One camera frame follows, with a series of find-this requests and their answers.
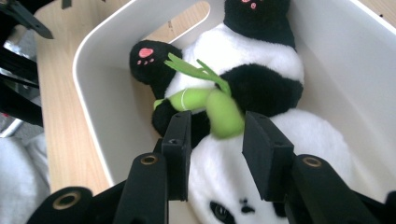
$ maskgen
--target metal bolt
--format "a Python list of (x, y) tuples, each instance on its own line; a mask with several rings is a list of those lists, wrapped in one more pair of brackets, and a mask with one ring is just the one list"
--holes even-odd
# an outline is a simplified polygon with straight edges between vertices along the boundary
[(145, 158), (142, 158), (140, 162), (144, 165), (152, 165), (158, 161), (158, 158), (156, 156), (147, 156)]
[(315, 167), (315, 168), (318, 168), (321, 166), (321, 161), (316, 158), (313, 158), (313, 157), (305, 157), (305, 158), (303, 158), (303, 162), (305, 164), (307, 164), (308, 166)]
[(57, 198), (55, 202), (53, 202), (52, 207), (55, 208), (56, 210), (64, 210), (78, 203), (80, 199), (81, 199), (81, 193), (79, 191), (74, 190)]

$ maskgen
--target wooden surface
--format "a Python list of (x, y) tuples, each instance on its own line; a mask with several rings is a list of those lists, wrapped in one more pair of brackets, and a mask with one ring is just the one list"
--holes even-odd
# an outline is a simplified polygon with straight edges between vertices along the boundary
[[(395, 26), (394, 0), (361, 0)], [(72, 78), (72, 65), (82, 39), (128, 0), (74, 0), (61, 10), (61, 1), (41, 8), (35, 15), (55, 39), (36, 35), (44, 128), (48, 143), (51, 190), (83, 186), (97, 194), (109, 187), (95, 151)], [(168, 41), (203, 17), (207, 6), (169, 21), (150, 39)]]

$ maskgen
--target panda plush toy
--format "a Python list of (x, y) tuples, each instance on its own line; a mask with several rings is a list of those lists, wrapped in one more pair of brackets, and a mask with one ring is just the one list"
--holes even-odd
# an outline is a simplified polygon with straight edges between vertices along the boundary
[[(157, 41), (141, 41), (130, 53), (130, 68), (140, 82), (150, 85), (161, 100), (152, 124), (164, 135), (177, 113), (169, 97), (191, 88), (216, 89), (208, 80), (186, 76), (165, 65), (172, 53), (198, 66), (202, 60), (225, 80), (241, 114), (253, 111), (267, 117), (297, 106), (304, 85), (303, 64), (286, 17), (290, 0), (225, 0), (225, 18), (202, 33), (185, 49)], [(204, 108), (192, 110), (192, 147), (211, 130)]]
[[(290, 0), (225, 0), (223, 23), (202, 33), (185, 49), (145, 40), (131, 50), (133, 76), (150, 85), (157, 99), (152, 124), (158, 133), (164, 136), (178, 111), (192, 111), (189, 201), (202, 223), (287, 220), (282, 209), (260, 199), (241, 153), (241, 125), (236, 125), (238, 132), (219, 137), (214, 134), (207, 102), (192, 108), (183, 101), (190, 90), (211, 94), (219, 92), (220, 85), (177, 72), (165, 63), (170, 53), (195, 67), (202, 65), (197, 61), (201, 60), (227, 83), (231, 97), (220, 98), (231, 98), (227, 106), (234, 107), (220, 111), (224, 118), (217, 118), (224, 120), (217, 126), (229, 123), (232, 116), (227, 115), (234, 116), (235, 111), (239, 119), (246, 111), (263, 114), (295, 145), (296, 154), (319, 156), (347, 183), (351, 181), (350, 156), (341, 134), (325, 120), (294, 108), (304, 88), (304, 68), (286, 17), (289, 6)], [(221, 99), (212, 102), (218, 110)]]
[[(324, 119), (300, 109), (271, 117), (294, 153), (326, 160), (349, 185), (353, 162), (343, 136)], [(242, 154), (243, 134), (210, 134), (191, 153), (189, 202), (201, 223), (289, 223), (281, 203), (262, 201)]]

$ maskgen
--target white plastic bin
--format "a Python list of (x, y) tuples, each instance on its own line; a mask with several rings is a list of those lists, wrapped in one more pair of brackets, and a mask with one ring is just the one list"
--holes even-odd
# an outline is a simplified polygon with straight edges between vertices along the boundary
[[(79, 46), (74, 79), (111, 184), (124, 180), (133, 159), (158, 138), (150, 125), (152, 93), (131, 77), (129, 51), (197, 2), (132, 0)], [(177, 47), (222, 21), (223, 0), (206, 2), (207, 18)], [(360, 174), (353, 189), (383, 201), (396, 189), (396, 30), (357, 0), (292, 0), (289, 17), (306, 73), (299, 107), (342, 132)], [(174, 206), (186, 209), (171, 203), (171, 223), (193, 223), (187, 209), (173, 215)]]

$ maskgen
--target panda head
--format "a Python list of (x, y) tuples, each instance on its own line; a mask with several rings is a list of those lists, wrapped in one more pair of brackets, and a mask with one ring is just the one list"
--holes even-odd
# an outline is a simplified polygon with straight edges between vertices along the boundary
[(290, 0), (225, 0), (225, 20), (235, 26), (273, 26), (286, 17)]
[(204, 138), (191, 154), (189, 201), (202, 223), (287, 223), (262, 201), (242, 155), (243, 135)]

